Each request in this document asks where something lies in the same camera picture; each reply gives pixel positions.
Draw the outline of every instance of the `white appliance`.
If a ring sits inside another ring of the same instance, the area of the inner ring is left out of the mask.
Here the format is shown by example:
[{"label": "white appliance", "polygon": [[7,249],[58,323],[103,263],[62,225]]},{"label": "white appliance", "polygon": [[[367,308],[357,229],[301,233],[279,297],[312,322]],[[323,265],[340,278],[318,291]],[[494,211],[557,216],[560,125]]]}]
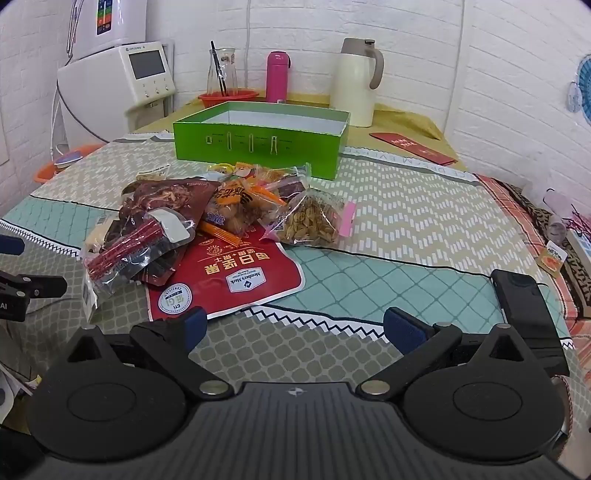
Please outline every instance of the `white appliance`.
[{"label": "white appliance", "polygon": [[57,71],[57,81],[70,150],[112,141],[162,118],[163,99],[176,92],[160,42],[76,60]]},{"label": "white appliance", "polygon": [[71,61],[144,42],[146,9],[147,0],[74,0],[67,48]]}]

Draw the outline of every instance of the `white brick wall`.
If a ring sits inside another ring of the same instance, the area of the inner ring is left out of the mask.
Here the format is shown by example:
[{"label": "white brick wall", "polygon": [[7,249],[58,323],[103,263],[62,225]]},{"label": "white brick wall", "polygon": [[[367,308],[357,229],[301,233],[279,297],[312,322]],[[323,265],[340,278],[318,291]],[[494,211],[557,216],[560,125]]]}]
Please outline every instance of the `white brick wall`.
[{"label": "white brick wall", "polygon": [[[252,0],[249,86],[264,89],[268,53],[285,50],[292,60],[290,90],[328,93],[343,39],[374,38],[385,57],[378,100],[424,113],[442,127],[460,19],[461,0]],[[219,0],[209,7],[149,0],[147,34],[149,40],[174,38],[179,48],[177,105],[206,89],[210,40],[236,47],[239,82],[243,79],[246,0]]]},{"label": "white brick wall", "polygon": [[[148,38],[174,38],[180,48],[178,105],[205,90],[211,39],[237,48],[243,78],[246,3],[218,0],[197,7],[190,0],[149,0]],[[470,3],[475,27],[450,142],[471,169],[509,181],[517,181],[523,155],[542,152],[553,166],[553,186],[591,210],[591,127],[564,108],[566,87],[580,59],[591,53],[591,11],[580,0]],[[290,90],[327,93],[343,38],[374,38],[385,57],[378,100],[428,115],[443,129],[462,4],[252,0],[249,85],[264,88],[268,52],[285,50],[293,61]]]},{"label": "white brick wall", "polygon": [[0,165],[0,216],[35,189],[49,161],[51,99],[66,62],[70,0],[14,0],[0,13],[0,111],[8,162]]},{"label": "white brick wall", "polygon": [[580,0],[475,0],[475,28],[456,132],[473,170],[518,181],[525,155],[551,166],[551,186],[591,211],[591,126],[565,109],[591,53],[591,10]]}]

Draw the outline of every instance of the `pink water bottle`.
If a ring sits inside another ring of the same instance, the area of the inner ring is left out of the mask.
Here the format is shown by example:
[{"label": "pink water bottle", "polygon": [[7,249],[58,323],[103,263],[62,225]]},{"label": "pink water bottle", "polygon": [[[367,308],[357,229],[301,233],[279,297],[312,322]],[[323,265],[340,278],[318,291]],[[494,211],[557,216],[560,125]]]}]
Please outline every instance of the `pink water bottle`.
[{"label": "pink water bottle", "polygon": [[290,56],[284,51],[272,51],[267,57],[267,99],[269,103],[287,101],[287,69]]}]

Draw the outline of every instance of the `green box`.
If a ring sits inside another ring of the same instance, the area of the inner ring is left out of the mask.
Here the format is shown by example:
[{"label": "green box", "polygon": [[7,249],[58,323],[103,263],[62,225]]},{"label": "green box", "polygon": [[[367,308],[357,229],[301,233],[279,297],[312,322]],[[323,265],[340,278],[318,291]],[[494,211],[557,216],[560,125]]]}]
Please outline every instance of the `green box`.
[{"label": "green box", "polygon": [[314,177],[334,180],[349,113],[285,103],[225,102],[173,127],[179,160],[241,161],[269,168],[308,162]]}]

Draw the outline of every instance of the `leopard print fabric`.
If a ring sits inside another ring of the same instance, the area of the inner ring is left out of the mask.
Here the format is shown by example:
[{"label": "leopard print fabric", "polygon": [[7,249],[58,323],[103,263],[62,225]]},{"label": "leopard print fabric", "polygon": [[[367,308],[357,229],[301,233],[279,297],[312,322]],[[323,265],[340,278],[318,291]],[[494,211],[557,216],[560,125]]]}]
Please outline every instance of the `leopard print fabric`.
[{"label": "leopard print fabric", "polygon": [[[536,230],[542,238],[548,241],[546,230],[550,221],[550,212],[535,207],[528,199],[521,194],[521,189],[502,184],[509,191],[514,200],[521,205],[532,218]],[[585,270],[579,256],[574,251],[568,240],[564,240],[561,247],[566,250],[568,257],[562,267],[561,273],[579,310],[578,320],[591,320],[591,277]]]}]

